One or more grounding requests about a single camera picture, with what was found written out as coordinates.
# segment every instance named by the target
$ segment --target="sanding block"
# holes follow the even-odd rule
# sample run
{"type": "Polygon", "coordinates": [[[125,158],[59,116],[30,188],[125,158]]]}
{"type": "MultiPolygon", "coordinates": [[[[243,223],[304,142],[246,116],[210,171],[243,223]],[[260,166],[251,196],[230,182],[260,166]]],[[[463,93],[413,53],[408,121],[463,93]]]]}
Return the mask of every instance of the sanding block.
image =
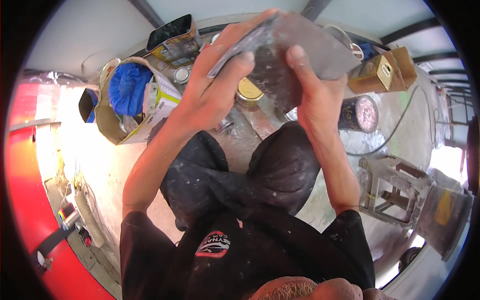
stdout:
{"type": "Polygon", "coordinates": [[[233,56],[251,51],[255,68],[247,78],[287,113],[300,105],[302,95],[301,84],[285,58],[293,45],[302,46],[313,71],[323,80],[337,79],[361,64],[350,49],[318,25],[295,12],[276,12],[227,50],[207,77],[216,77],[233,56]]]}

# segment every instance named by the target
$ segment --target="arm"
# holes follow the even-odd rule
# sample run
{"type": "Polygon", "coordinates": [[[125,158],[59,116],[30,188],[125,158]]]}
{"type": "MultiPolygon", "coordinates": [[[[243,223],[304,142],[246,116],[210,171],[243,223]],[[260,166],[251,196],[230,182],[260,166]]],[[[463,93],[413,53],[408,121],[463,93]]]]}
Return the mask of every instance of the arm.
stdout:
{"type": "Polygon", "coordinates": [[[213,46],[206,45],[197,57],[179,105],[128,175],[123,188],[123,218],[132,211],[146,213],[180,150],[197,132],[214,128],[230,112],[238,83],[255,65],[253,53],[244,52],[230,59],[215,79],[206,75],[230,46],[275,11],[267,10],[227,26],[213,46]]]}
{"type": "Polygon", "coordinates": [[[337,216],[349,209],[359,211],[359,183],[338,134],[338,118],[347,77],[342,76],[335,81],[318,79],[307,55],[298,45],[288,50],[287,62],[302,84],[299,123],[322,166],[330,204],[337,216]]]}

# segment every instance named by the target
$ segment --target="shirt logo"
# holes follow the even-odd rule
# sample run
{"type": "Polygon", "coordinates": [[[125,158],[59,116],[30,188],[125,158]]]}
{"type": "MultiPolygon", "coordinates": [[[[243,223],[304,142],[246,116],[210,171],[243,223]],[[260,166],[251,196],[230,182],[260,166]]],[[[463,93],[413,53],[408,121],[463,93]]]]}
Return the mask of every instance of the shirt logo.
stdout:
{"type": "Polygon", "coordinates": [[[198,246],[195,256],[220,258],[227,253],[229,248],[230,240],[227,235],[221,231],[212,231],[198,246]]]}

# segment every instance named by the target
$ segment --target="black pants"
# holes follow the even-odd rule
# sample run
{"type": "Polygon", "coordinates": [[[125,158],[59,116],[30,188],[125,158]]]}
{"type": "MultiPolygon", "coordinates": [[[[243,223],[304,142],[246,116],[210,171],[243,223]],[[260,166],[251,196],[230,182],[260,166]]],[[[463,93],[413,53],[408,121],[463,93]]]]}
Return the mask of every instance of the black pants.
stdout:
{"type": "MultiPolygon", "coordinates": [[[[151,140],[158,128],[153,128],[151,140]]],[[[288,122],[260,143],[246,174],[230,172],[225,153],[209,133],[188,141],[160,185],[181,231],[224,208],[267,203],[296,215],[307,201],[320,164],[304,129],[288,122]]]]}

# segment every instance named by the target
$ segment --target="fingernail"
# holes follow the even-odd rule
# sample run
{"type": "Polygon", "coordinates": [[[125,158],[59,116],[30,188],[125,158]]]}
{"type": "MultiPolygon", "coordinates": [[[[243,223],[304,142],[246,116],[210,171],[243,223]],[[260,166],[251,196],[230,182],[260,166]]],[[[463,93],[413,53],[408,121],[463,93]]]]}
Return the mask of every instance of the fingernail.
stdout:
{"type": "Polygon", "coordinates": [[[255,55],[251,51],[242,52],[239,55],[248,60],[249,62],[255,62],[255,55]]]}
{"type": "Polygon", "coordinates": [[[294,45],[290,49],[290,54],[292,55],[292,58],[298,59],[300,57],[305,56],[305,50],[300,45],[294,45]]]}

